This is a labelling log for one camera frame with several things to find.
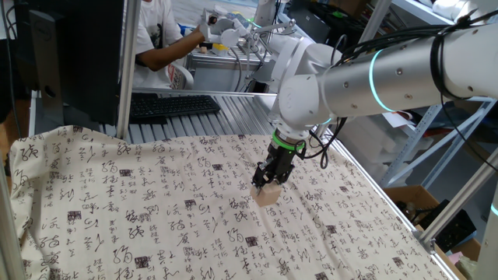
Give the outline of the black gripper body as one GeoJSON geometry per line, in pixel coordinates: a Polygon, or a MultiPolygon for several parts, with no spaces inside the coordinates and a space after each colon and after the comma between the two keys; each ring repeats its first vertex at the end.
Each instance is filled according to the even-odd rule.
{"type": "Polygon", "coordinates": [[[272,181],[275,181],[276,174],[288,170],[291,166],[293,166],[293,168],[295,167],[293,165],[293,158],[295,155],[295,151],[285,149],[279,145],[276,148],[273,145],[268,147],[267,160],[271,162],[268,165],[268,168],[272,171],[272,181]]]}

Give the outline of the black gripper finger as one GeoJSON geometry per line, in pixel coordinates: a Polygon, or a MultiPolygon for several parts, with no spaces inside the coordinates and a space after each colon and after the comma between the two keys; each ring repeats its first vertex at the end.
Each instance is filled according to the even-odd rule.
{"type": "Polygon", "coordinates": [[[288,179],[290,174],[293,171],[293,166],[291,166],[288,170],[282,171],[279,174],[275,175],[275,182],[277,184],[284,184],[288,179]]]}
{"type": "Polygon", "coordinates": [[[252,184],[256,188],[256,192],[260,193],[262,188],[272,181],[272,171],[268,168],[270,161],[259,162],[255,170],[252,184]]]}

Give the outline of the operator hand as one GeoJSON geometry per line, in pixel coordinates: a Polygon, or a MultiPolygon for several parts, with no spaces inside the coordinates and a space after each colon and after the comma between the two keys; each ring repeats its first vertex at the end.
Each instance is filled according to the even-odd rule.
{"type": "Polygon", "coordinates": [[[198,36],[198,42],[209,42],[209,25],[207,23],[199,24],[195,29],[195,34],[198,36]]]}

